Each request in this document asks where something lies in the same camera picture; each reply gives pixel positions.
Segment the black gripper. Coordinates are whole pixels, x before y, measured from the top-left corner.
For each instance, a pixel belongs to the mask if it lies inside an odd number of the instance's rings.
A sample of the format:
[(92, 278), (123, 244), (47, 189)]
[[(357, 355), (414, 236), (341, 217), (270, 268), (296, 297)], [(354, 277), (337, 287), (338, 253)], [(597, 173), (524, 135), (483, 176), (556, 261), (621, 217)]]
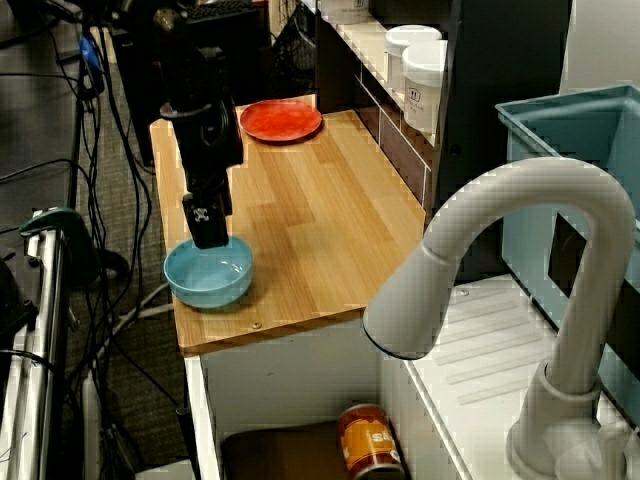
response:
[[(180, 152), (187, 191), (182, 205), (195, 246), (223, 247), (228, 243), (226, 216), (233, 213), (227, 169), (243, 163), (243, 143), (229, 101), (214, 101), (190, 111), (169, 103), (160, 109), (172, 124)], [(203, 192), (221, 188), (218, 192)]]

